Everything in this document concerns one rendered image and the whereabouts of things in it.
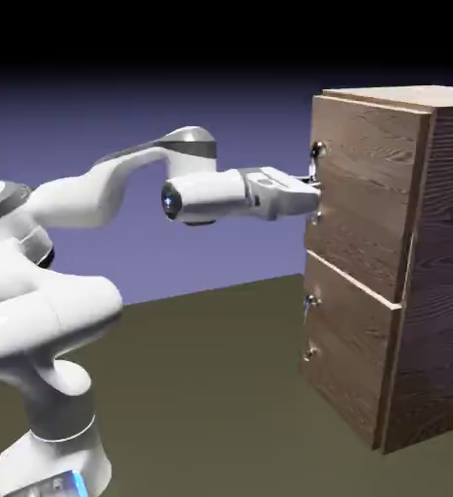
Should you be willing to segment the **wooden cabinet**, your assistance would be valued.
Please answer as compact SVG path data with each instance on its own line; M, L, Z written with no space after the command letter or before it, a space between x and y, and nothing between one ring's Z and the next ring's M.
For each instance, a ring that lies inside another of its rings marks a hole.
M433 112L375 448L392 453L453 430L453 86L325 89L316 96Z

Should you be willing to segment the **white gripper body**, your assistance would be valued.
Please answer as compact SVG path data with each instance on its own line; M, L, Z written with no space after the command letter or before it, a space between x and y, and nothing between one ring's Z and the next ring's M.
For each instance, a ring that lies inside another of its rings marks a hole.
M311 215L320 207L321 193L309 184L295 179L296 176L274 167L261 167L259 209L262 217L276 220L283 216Z

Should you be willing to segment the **large wooden cabinet door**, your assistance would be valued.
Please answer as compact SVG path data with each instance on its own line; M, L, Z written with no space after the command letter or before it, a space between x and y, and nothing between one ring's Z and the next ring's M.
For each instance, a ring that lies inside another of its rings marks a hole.
M350 98L312 100L320 218L305 245L390 302L400 301L411 218L430 135L426 107Z

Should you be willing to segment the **long curved metal handle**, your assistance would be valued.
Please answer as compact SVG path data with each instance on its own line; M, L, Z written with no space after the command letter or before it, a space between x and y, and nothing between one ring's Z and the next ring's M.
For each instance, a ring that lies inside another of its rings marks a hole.
M308 184L317 189L319 193L322 192L321 181L317 177L319 160L327 154L327 147L322 141L314 141L310 147L309 164L308 164ZM312 225L316 225L321 220L322 213L320 207L309 217Z

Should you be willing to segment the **small wooden cabinet door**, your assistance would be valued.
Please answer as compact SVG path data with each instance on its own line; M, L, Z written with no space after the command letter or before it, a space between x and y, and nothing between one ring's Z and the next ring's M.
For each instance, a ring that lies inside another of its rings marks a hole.
M364 443L379 446L389 352L403 306L387 300L312 250L304 296L321 304L309 315L317 354L304 376Z

